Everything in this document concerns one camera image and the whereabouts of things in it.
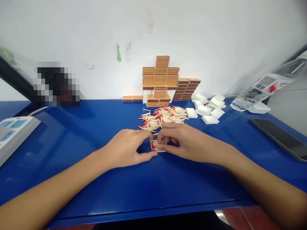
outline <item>phone screen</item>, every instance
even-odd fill
[[[266,119],[251,119],[261,131],[263,131],[269,138],[275,141],[282,148],[287,148],[288,152],[297,155],[298,157],[307,160],[307,146],[302,142],[288,134],[283,129],[279,128],[273,122]]]

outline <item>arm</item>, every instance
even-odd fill
[[[0,206],[0,229],[42,229],[80,190],[106,171],[149,161],[156,152],[138,154],[151,132],[120,131],[105,147]]]
[[[282,229],[305,229],[307,194],[258,166],[233,146],[186,124],[164,123],[158,135],[180,147],[159,145],[169,153],[226,167]]]

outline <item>blue table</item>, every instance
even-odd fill
[[[5,101],[0,102],[0,121],[15,117],[20,111],[31,104],[30,101]]]
[[[173,105],[194,108],[191,101]],[[141,102],[81,101],[80,107],[48,108],[42,123],[0,168],[0,204],[63,171],[101,148],[121,129],[138,129]],[[254,127],[269,119],[307,144],[307,137],[270,114],[240,113],[230,106],[217,125],[201,118],[186,123],[234,145],[251,160],[307,192],[307,164],[298,162]],[[149,141],[141,150],[149,151]],[[77,194],[49,227],[156,217],[254,205],[224,168],[160,153],[149,162],[103,174]]]

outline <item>plastic water bottle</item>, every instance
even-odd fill
[[[306,68],[307,51],[260,78],[248,90],[236,97],[230,106],[235,110],[245,111],[301,77]]]

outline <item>table edge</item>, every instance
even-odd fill
[[[59,218],[52,220],[46,227],[55,228],[55,227],[69,227],[75,225],[98,224],[98,223],[113,222],[113,221],[143,219],[143,218],[177,215],[177,214],[192,213],[192,212],[212,211],[212,210],[225,209],[225,208],[253,206],[253,205],[256,205],[256,203],[253,200],[236,200],[236,201],[206,203],[206,204],[170,207],[170,208],[153,209],[153,210],[98,214],[98,215],[88,215],[88,216],[73,217],[73,218]]]

